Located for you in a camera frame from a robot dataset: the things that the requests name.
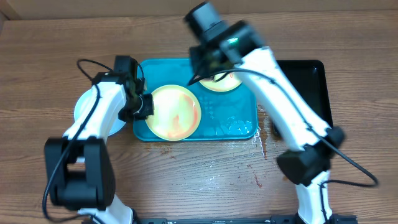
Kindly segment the light blue plate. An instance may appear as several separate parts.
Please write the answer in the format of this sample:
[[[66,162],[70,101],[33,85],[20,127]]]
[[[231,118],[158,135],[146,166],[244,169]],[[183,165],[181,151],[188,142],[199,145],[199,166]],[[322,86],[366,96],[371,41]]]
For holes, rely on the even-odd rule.
[[[74,108],[74,120],[75,121],[77,121],[78,118],[83,114],[86,104],[89,102],[90,98],[91,98],[91,90],[85,91],[84,94],[82,94],[79,97],[79,99],[75,105],[75,108]],[[117,132],[119,132],[124,127],[125,124],[126,124],[126,122],[121,121],[120,119],[116,118],[111,129],[109,130],[109,135],[111,136],[111,135],[114,135]]]

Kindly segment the yellow-green plate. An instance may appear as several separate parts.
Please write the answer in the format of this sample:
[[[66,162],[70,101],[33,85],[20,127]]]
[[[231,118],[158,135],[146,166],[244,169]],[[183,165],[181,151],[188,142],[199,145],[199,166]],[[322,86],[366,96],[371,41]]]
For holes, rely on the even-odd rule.
[[[159,138],[180,141],[199,127],[201,106],[196,96],[180,85],[164,85],[152,92],[154,114],[146,125]]]
[[[219,73],[212,80],[200,80],[201,85],[215,92],[231,91],[240,86],[241,83],[242,81],[234,73]]]

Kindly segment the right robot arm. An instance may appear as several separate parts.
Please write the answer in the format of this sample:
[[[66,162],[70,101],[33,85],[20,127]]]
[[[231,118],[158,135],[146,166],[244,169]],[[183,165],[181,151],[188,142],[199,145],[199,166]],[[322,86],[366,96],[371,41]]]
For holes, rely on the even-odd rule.
[[[328,201],[331,159],[345,140],[304,101],[285,76],[269,46],[245,21],[229,25],[210,2],[184,18],[199,45],[190,48],[189,84],[233,73],[256,96],[288,149],[277,157],[282,173],[295,184],[300,223],[334,223]]]

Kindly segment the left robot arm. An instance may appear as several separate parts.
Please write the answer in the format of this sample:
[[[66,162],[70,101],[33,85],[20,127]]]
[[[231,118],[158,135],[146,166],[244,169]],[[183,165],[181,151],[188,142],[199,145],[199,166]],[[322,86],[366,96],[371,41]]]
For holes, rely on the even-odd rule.
[[[53,223],[65,218],[49,215],[47,202],[76,211],[71,219],[88,217],[90,223],[135,223],[134,210],[116,195],[116,179],[106,148],[116,120],[132,123],[154,113],[146,79],[136,59],[118,55],[113,68],[90,77],[91,98],[60,138],[44,146],[47,185],[42,198],[44,217]]]

